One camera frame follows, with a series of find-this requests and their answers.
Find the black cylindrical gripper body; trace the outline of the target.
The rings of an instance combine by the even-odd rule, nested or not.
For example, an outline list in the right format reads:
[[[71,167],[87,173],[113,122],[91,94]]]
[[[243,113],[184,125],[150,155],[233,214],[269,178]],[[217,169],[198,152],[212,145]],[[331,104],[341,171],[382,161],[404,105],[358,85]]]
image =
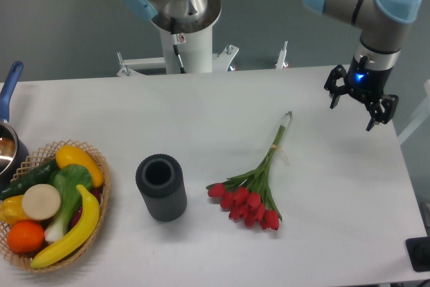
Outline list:
[[[379,101],[396,61],[397,52],[378,52],[359,45],[346,75],[348,94],[363,104]]]

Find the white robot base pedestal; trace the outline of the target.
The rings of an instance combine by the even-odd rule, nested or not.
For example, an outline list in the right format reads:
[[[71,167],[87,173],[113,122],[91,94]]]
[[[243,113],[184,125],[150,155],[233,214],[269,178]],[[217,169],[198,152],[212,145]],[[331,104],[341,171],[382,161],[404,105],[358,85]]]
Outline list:
[[[122,0],[158,29],[168,74],[212,72],[212,28],[220,0]]]

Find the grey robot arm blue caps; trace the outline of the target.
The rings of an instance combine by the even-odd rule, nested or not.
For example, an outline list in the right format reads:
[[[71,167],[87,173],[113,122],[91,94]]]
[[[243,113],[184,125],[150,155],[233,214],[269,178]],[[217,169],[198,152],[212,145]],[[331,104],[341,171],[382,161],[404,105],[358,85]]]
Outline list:
[[[366,127],[387,124],[399,98],[384,86],[415,22],[422,0],[302,0],[321,15],[360,29],[359,44],[348,68],[337,65],[324,85],[334,108],[343,95],[362,103],[370,115]]]

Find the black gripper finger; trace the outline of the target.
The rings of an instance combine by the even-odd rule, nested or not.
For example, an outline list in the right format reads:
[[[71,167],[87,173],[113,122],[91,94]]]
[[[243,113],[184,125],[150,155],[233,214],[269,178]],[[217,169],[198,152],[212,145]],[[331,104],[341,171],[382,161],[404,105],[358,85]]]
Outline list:
[[[387,124],[394,117],[399,97],[397,95],[382,94],[380,99],[365,104],[370,114],[370,121],[366,130],[370,131],[377,124]]]
[[[324,89],[329,92],[329,97],[331,98],[330,109],[334,109],[339,103],[340,97],[350,90],[347,82],[347,71],[343,65],[337,65],[331,70]]]

